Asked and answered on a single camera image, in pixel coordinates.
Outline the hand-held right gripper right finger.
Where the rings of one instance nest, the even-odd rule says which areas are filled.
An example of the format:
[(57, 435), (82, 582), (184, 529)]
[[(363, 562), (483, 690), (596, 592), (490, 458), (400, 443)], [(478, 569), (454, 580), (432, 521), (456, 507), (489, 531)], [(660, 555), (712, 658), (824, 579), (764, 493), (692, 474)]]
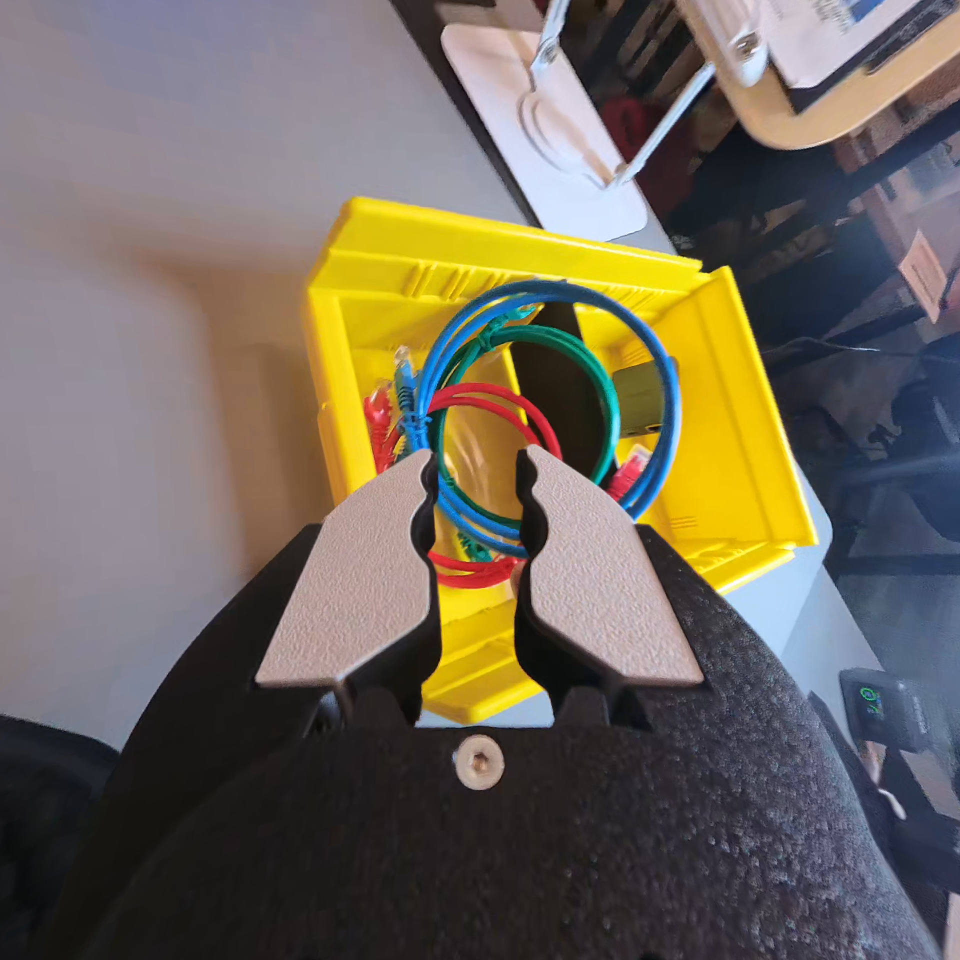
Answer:
[(639, 526), (601, 487), (538, 446), (517, 455), (514, 651), (555, 714), (594, 690), (613, 714), (635, 689), (693, 690), (704, 672)]

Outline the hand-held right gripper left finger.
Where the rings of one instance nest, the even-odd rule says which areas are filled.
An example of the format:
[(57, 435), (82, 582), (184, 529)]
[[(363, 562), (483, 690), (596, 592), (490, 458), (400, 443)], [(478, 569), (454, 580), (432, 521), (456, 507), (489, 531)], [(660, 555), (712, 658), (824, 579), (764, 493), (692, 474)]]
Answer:
[(330, 511), (255, 673), (267, 690), (388, 690), (418, 714), (442, 654), (436, 456), (410, 454)]

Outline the black ethernet adapter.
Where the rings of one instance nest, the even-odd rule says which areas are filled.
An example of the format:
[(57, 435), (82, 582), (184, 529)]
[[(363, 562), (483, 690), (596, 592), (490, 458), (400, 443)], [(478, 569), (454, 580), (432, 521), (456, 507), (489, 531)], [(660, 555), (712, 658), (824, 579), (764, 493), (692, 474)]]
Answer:
[(620, 412), (621, 439), (660, 433), (664, 417), (662, 378), (653, 361), (614, 371), (611, 381)]

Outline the yellow plastic bin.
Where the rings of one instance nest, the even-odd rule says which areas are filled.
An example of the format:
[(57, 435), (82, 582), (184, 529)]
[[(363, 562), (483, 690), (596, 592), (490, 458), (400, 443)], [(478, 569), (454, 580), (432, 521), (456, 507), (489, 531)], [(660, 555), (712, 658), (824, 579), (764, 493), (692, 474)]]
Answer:
[[(532, 278), (610, 296), (648, 322), (678, 362), (678, 456), (642, 522), (714, 590), (729, 594), (818, 545), (729, 267), (707, 273), (675, 255), (371, 198), (342, 207), (308, 287), (306, 340), (334, 505), (376, 475), (363, 404), (394, 372), (396, 349), (410, 348), (419, 371), (460, 308)], [(487, 509), (519, 519), (518, 432), (480, 411), (451, 419), (454, 475)], [(514, 654), (507, 583), (438, 593), (442, 657), (423, 687), (426, 712), (481, 724), (542, 692)]]

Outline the black bin divider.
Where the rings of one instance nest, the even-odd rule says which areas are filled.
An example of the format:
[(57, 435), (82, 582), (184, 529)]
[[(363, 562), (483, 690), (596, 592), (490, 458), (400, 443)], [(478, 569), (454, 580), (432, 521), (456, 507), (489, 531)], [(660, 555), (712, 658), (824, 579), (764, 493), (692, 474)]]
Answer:
[(564, 352), (554, 339), (515, 340), (509, 350), (519, 390), (552, 426), (563, 461), (606, 486), (615, 464), (611, 408), (582, 363), (594, 354), (586, 347)]

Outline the black device green display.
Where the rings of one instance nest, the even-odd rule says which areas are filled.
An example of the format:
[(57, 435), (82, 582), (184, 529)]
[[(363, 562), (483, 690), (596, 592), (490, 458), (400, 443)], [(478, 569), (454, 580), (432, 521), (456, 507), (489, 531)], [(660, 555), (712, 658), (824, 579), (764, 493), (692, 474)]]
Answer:
[(838, 682), (854, 740), (955, 761), (951, 714), (936, 686), (865, 667), (841, 670)]

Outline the white paper label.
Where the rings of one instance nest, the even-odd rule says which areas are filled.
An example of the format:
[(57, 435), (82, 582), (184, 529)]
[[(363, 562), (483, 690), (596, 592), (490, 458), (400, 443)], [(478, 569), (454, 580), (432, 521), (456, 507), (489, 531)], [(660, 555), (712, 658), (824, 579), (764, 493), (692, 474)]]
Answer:
[(945, 269), (922, 230), (917, 229), (906, 252), (896, 264), (915, 301), (932, 324), (954, 309), (958, 294), (958, 267)]

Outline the rounded wooden board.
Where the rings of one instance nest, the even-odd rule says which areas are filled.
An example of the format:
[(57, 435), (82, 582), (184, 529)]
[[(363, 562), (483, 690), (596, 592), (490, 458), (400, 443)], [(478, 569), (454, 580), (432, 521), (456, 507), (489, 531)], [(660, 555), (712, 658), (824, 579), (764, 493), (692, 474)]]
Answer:
[(695, 4), (678, 1), (676, 7), (704, 60), (714, 65), (716, 85), (741, 126), (755, 141), (782, 151), (821, 146), (857, 132), (959, 54), (959, 13), (954, 11), (875, 73), (857, 69), (796, 113), (772, 68), (755, 85), (743, 86)]

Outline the printed instruction poster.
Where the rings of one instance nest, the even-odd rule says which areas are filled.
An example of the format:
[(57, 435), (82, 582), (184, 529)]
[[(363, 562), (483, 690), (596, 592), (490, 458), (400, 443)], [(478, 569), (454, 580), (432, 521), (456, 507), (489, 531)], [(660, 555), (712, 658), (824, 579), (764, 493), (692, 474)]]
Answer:
[(758, 1), (758, 32), (788, 90), (811, 90), (862, 60), (921, 1)]

